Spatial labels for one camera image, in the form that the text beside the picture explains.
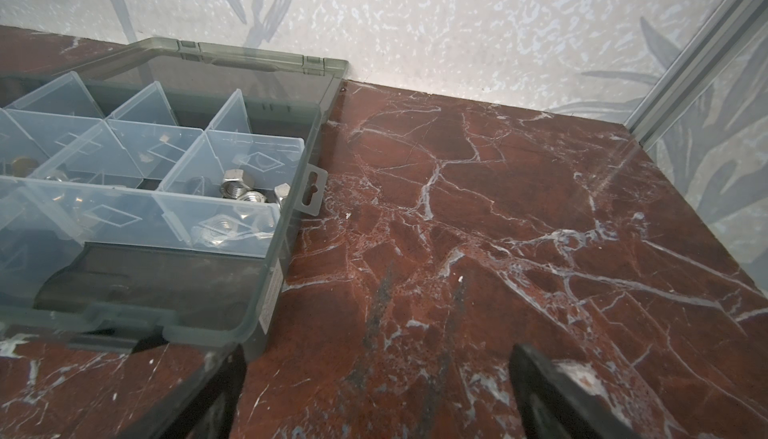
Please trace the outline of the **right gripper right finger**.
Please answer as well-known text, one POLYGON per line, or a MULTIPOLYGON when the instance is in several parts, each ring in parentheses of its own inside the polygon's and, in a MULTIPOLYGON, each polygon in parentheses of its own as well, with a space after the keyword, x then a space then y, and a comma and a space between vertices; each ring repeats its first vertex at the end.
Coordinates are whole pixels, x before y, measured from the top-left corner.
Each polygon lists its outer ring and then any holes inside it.
POLYGON ((636 438, 594 396, 529 344, 513 346, 509 378, 528 438, 636 438))

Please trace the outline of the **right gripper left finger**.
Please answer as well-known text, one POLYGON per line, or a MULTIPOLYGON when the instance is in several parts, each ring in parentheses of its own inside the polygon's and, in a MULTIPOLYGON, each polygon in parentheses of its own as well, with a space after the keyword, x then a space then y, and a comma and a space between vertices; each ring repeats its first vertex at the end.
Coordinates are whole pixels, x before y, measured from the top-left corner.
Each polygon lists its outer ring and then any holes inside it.
POLYGON ((228 438, 244 386, 241 345, 213 353, 192 375, 120 431, 119 438, 228 438))

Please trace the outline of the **silver nuts in box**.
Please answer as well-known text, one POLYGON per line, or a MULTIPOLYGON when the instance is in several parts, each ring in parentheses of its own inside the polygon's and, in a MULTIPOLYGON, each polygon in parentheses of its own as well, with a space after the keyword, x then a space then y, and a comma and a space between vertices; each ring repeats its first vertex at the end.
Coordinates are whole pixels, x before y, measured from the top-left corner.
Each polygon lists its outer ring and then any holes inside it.
MULTIPOLYGON (((255 180, 243 169, 226 170, 219 188, 223 199, 242 203, 274 204, 282 208, 290 193, 287 182, 272 188, 257 188, 255 180)), ((242 240, 268 241, 273 237, 279 215, 272 209, 256 211, 243 205, 215 214, 193 228, 195 240, 209 247, 242 240)))

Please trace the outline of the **grey compartment organizer box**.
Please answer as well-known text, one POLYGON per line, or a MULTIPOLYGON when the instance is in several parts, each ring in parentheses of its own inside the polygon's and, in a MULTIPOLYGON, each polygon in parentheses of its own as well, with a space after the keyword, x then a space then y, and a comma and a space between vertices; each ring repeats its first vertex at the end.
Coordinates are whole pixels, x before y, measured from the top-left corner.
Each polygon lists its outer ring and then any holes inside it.
POLYGON ((133 352, 263 344, 301 219, 320 211, 321 129, 346 60, 150 38, 67 49, 1 33, 1 323, 133 352), (226 170, 274 204, 223 199, 226 170), (243 205, 268 241, 193 228, 243 205))

